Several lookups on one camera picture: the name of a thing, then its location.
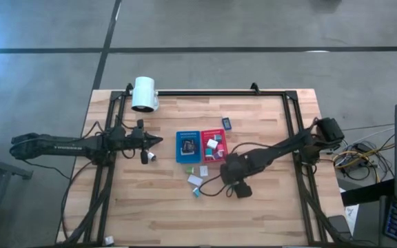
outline pink block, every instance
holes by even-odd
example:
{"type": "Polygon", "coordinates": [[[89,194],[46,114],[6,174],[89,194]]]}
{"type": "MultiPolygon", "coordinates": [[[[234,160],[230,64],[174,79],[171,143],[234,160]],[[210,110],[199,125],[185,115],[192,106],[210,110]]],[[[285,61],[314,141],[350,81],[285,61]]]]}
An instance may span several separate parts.
{"type": "Polygon", "coordinates": [[[225,147],[223,146],[223,144],[218,144],[217,145],[217,151],[219,151],[219,152],[224,152],[225,151],[225,147]]]}

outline wire bundle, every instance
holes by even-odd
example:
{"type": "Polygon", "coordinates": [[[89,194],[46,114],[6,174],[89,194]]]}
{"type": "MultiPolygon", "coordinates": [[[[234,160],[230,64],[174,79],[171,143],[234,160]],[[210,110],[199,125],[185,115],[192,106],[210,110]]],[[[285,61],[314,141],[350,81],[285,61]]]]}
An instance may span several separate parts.
{"type": "Polygon", "coordinates": [[[385,141],[385,143],[380,147],[377,148],[377,146],[369,141],[364,141],[364,139],[369,138],[370,136],[374,136],[383,132],[387,132],[389,130],[383,130],[381,132],[376,132],[375,134],[366,136],[364,138],[361,138],[355,142],[353,142],[351,145],[347,145],[344,150],[337,154],[332,160],[334,167],[336,169],[341,169],[341,171],[344,173],[344,175],[352,180],[365,180],[370,176],[370,169],[374,171],[375,174],[375,182],[379,183],[380,181],[384,180],[384,178],[387,176],[388,172],[392,176],[394,176],[393,171],[391,170],[392,163],[389,162],[380,152],[388,149],[394,148],[394,143],[387,145],[388,142],[394,137],[394,134],[390,136],[390,138],[385,141]],[[368,152],[362,152],[356,150],[357,145],[364,145],[365,147],[368,147],[370,150],[368,152]],[[384,173],[384,176],[382,178],[379,178],[378,172],[376,171],[377,166],[373,164],[373,161],[371,160],[371,156],[376,156],[378,159],[378,165],[380,166],[381,170],[384,173]],[[354,166],[357,166],[357,163],[364,160],[365,161],[365,166],[362,166],[362,168],[365,168],[367,170],[367,173],[365,176],[362,178],[355,178],[350,175],[350,171],[354,166]]]}

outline small blue object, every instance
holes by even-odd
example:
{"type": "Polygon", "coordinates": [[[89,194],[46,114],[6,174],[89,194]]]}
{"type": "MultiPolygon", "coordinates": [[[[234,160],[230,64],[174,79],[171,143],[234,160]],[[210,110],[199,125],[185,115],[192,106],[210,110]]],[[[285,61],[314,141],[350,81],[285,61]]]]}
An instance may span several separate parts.
{"type": "Polygon", "coordinates": [[[228,117],[221,119],[221,121],[223,122],[223,127],[225,128],[225,130],[232,129],[231,122],[229,121],[228,117]]]}
{"type": "Polygon", "coordinates": [[[221,140],[222,140],[221,135],[219,135],[219,134],[214,135],[214,140],[217,142],[221,142],[221,140]]]}
{"type": "Polygon", "coordinates": [[[195,188],[195,189],[192,191],[192,193],[194,193],[194,195],[195,195],[196,197],[199,197],[199,196],[200,196],[200,191],[199,191],[198,188],[195,188]]]}
{"type": "Polygon", "coordinates": [[[176,162],[177,163],[200,163],[201,162],[201,140],[199,131],[184,131],[176,133],[176,162]],[[196,150],[194,154],[182,155],[183,141],[194,140],[196,150]]]}
{"type": "Polygon", "coordinates": [[[209,158],[213,157],[213,156],[212,156],[212,149],[211,149],[211,148],[206,148],[206,150],[205,150],[205,157],[209,157],[209,158]]]}

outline white paper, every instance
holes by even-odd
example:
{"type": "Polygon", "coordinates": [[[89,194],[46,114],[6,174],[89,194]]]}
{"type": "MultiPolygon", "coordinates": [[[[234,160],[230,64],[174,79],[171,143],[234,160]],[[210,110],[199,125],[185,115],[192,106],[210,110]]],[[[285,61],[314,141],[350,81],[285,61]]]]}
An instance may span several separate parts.
{"type": "Polygon", "coordinates": [[[190,177],[187,179],[189,183],[192,183],[193,185],[200,186],[201,183],[203,182],[202,178],[199,178],[198,176],[190,175],[190,177]]]}
{"type": "MultiPolygon", "coordinates": [[[[339,189],[341,193],[345,192],[344,189],[339,189]]],[[[345,208],[345,219],[349,225],[350,233],[353,235],[355,231],[356,217],[358,216],[359,204],[348,206],[345,208]]]]}
{"type": "Polygon", "coordinates": [[[206,165],[200,166],[200,176],[207,176],[207,166],[206,165]]]}

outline colored block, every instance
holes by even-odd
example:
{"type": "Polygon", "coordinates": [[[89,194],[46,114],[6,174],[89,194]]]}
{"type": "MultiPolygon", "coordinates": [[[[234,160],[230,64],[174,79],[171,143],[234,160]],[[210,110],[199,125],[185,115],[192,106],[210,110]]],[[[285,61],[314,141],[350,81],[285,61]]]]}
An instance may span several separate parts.
{"type": "Polygon", "coordinates": [[[189,166],[188,168],[186,168],[186,173],[187,174],[193,174],[194,173],[194,168],[192,166],[189,166]]]}
{"type": "Polygon", "coordinates": [[[217,142],[221,142],[223,139],[221,138],[221,135],[216,134],[216,135],[214,135],[214,140],[217,142]]]}
{"type": "Polygon", "coordinates": [[[207,158],[213,158],[213,156],[212,156],[212,149],[211,149],[211,148],[206,148],[206,150],[205,150],[205,157],[207,157],[207,158]]]}
{"type": "Polygon", "coordinates": [[[199,191],[198,187],[195,188],[195,189],[192,191],[192,193],[194,193],[194,195],[195,195],[196,197],[199,197],[199,196],[200,196],[200,191],[199,191]]]}
{"type": "Polygon", "coordinates": [[[217,145],[217,151],[218,152],[224,152],[225,151],[225,146],[223,146],[223,144],[218,144],[217,145]]]}
{"type": "Polygon", "coordinates": [[[214,159],[220,159],[223,157],[223,154],[220,152],[216,152],[216,153],[214,153],[213,157],[214,157],[214,159]]]}
{"type": "Polygon", "coordinates": [[[210,140],[207,141],[207,146],[209,148],[216,149],[217,145],[218,145],[218,142],[213,140],[213,139],[210,139],[210,140]]]}

